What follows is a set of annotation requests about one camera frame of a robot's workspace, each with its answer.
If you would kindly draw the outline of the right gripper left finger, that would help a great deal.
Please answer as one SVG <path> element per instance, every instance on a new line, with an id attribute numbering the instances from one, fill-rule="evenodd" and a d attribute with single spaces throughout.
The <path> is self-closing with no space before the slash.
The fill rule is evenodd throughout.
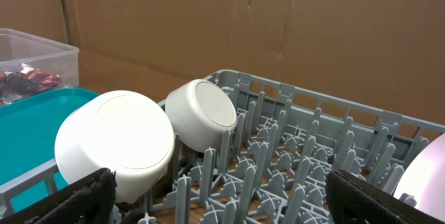
<path id="1" fill-rule="evenodd" d="M 15 214 L 1 224 L 105 224 L 115 204 L 115 173 L 101 168 Z"/>

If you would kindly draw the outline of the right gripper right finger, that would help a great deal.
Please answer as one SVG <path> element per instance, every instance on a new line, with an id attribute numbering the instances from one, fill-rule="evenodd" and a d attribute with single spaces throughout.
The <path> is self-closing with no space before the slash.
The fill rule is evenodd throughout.
<path id="1" fill-rule="evenodd" d="M 444 224 L 344 170 L 328 174 L 325 190 L 335 224 Z"/>

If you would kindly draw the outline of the pink round plate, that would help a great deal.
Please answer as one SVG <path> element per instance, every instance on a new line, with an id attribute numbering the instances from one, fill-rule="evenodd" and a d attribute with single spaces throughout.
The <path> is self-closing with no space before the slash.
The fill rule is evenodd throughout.
<path id="1" fill-rule="evenodd" d="M 394 192 L 408 194 L 415 208 L 444 221 L 444 134 L 428 144 L 407 167 Z"/>

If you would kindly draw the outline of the white bowl with nuts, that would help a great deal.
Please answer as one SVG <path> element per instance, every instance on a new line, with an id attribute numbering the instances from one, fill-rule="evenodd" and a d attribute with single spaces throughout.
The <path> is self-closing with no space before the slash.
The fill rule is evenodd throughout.
<path id="1" fill-rule="evenodd" d="M 164 110 L 144 95 L 115 90 L 63 121 L 54 155 L 68 184 L 108 168 L 115 173 L 116 202 L 134 203 L 166 174 L 174 149 L 175 133 Z"/>

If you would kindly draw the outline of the red snack wrapper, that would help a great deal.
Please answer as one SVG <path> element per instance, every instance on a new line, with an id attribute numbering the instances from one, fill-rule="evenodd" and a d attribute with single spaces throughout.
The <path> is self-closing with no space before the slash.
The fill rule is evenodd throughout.
<path id="1" fill-rule="evenodd" d="M 1 103 L 13 102 L 59 88 L 62 79 L 48 70 L 41 70 L 23 64 L 16 72 L 1 73 Z"/>

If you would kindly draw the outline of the grey bowl with rice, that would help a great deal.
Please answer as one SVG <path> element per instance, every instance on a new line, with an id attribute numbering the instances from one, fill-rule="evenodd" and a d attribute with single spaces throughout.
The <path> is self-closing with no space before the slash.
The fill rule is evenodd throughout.
<path id="1" fill-rule="evenodd" d="M 231 99 L 216 84 L 192 80 L 172 91 L 165 112 L 176 134 L 189 148 L 219 149 L 226 130 L 235 130 L 237 114 Z"/>

